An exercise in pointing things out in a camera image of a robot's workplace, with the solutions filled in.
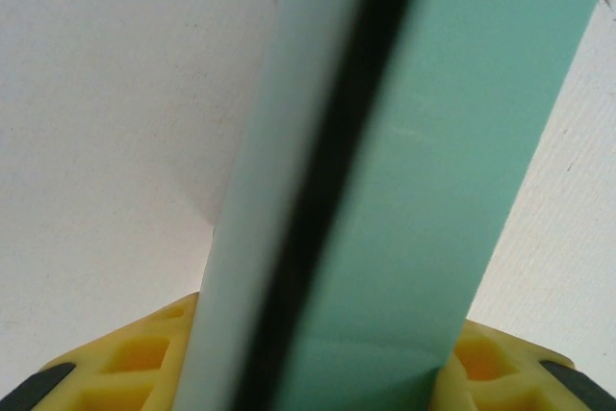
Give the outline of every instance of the black strip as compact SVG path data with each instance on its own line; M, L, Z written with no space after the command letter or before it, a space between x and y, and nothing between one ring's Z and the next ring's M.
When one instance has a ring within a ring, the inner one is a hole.
M553 361L541 361L541 366L567 387L590 411L616 411L616 398L592 381L586 374L559 365Z
M30 411L74 369L74 363L62 363L31 375L0 400L0 411Z
M360 0L306 174L276 256L234 411L270 409L409 0Z

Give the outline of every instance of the black rubber pad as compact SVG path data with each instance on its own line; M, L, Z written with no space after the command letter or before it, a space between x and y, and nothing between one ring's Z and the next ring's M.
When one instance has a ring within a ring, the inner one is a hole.
M578 397L591 411L616 411L616 398L593 382L586 374L559 365L542 361L541 366Z
M31 411L75 366L74 363L62 363L31 375L0 400L0 411Z

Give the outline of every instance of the green board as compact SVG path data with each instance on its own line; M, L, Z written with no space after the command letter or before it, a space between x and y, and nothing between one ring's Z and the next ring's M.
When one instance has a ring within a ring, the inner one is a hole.
M426 408L594 1L409 6L275 409ZM176 411L230 409L356 5L284 4Z
M409 9L278 410L426 409L595 1Z

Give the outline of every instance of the white textured surface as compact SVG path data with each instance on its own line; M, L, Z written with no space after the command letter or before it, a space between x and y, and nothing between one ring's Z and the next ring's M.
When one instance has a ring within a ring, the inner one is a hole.
M571 357L616 395L611 0L592 15L470 318Z
M278 0L0 0L0 397L199 288Z
M276 6L0 0L0 396L198 289ZM601 2L471 316L616 394L614 19Z

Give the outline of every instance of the mint green panel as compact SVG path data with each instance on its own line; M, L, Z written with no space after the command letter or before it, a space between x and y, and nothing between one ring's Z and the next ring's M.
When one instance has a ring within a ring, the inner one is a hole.
M409 9L277 409L425 409L595 1Z

